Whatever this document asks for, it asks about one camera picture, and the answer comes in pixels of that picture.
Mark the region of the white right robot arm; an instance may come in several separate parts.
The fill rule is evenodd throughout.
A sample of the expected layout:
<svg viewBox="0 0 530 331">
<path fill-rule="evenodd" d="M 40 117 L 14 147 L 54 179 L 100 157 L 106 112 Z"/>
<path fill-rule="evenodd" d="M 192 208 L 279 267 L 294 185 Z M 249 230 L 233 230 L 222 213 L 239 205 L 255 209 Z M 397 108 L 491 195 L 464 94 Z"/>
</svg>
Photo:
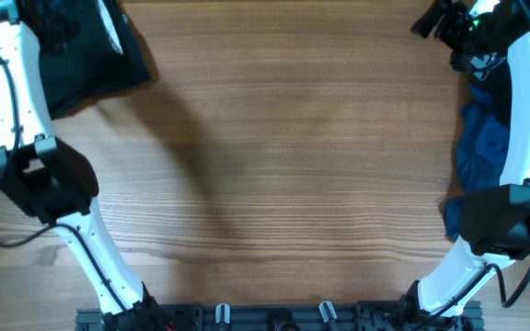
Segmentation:
<svg viewBox="0 0 530 331">
<path fill-rule="evenodd" d="M 465 196 L 454 245 L 397 303 L 396 327 L 422 330 L 450 326 L 482 286 L 530 257 L 530 1 L 435 1 L 411 30 L 445 43 L 459 72 L 490 75 L 506 64 L 511 93 L 497 186 Z M 501 305 L 514 305 L 529 283 L 530 267 L 513 292 L 501 291 Z"/>
</svg>

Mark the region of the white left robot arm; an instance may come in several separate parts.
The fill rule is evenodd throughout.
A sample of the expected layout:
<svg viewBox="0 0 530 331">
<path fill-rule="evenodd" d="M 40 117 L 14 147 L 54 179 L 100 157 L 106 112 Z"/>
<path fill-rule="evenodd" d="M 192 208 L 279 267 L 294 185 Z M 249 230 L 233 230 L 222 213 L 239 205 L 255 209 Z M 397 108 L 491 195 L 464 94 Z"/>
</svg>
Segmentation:
<svg viewBox="0 0 530 331">
<path fill-rule="evenodd" d="M 173 319 L 123 260 L 102 221 L 86 157 L 52 125 L 40 54 L 62 52 L 81 31 L 73 1 L 0 1 L 0 192 L 73 251 L 97 294 L 104 330 L 172 330 Z"/>
</svg>

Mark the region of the black shorts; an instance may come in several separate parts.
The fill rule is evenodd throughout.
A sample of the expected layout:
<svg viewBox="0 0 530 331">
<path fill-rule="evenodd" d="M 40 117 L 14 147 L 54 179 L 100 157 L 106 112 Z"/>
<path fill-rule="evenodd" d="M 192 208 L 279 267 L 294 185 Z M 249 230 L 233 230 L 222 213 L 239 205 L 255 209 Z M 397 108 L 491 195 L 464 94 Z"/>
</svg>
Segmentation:
<svg viewBox="0 0 530 331">
<path fill-rule="evenodd" d="M 40 45 L 40 77 L 54 120 L 92 98 L 150 80 L 138 40 L 118 2 L 77 2 L 80 32 L 67 43 L 65 52 L 52 55 Z"/>
</svg>

